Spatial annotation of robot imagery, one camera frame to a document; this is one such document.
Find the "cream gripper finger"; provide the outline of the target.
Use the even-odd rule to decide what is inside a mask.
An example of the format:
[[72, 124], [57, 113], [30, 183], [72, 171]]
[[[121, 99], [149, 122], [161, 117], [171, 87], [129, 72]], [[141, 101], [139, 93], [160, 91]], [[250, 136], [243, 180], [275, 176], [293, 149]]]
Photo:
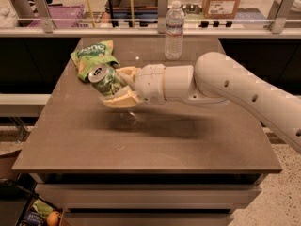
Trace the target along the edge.
[[119, 76], [132, 88], [135, 86], [135, 76], [139, 71], [140, 68], [135, 66], [116, 69], [116, 72], [119, 74]]
[[129, 86], [120, 89], [110, 98], [105, 98], [103, 104], [109, 108], [129, 108], [141, 104], [143, 100]]

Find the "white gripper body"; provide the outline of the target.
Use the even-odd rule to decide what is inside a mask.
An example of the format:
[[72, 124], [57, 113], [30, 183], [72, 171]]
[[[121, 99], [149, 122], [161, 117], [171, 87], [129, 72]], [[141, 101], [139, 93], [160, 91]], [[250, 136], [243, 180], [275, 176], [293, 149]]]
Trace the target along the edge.
[[165, 102], [165, 66], [150, 64], [143, 67], [135, 76], [135, 91], [147, 105], [160, 105]]

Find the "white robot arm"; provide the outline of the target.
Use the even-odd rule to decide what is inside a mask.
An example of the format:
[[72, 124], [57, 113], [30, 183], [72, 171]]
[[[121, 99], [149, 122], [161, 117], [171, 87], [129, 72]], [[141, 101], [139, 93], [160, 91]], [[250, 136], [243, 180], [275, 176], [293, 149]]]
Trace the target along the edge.
[[194, 66], [151, 64], [141, 69], [125, 67], [119, 74], [129, 85], [105, 99], [107, 107], [179, 101], [213, 108], [232, 101], [301, 153], [301, 99], [261, 80], [224, 54], [206, 53]]

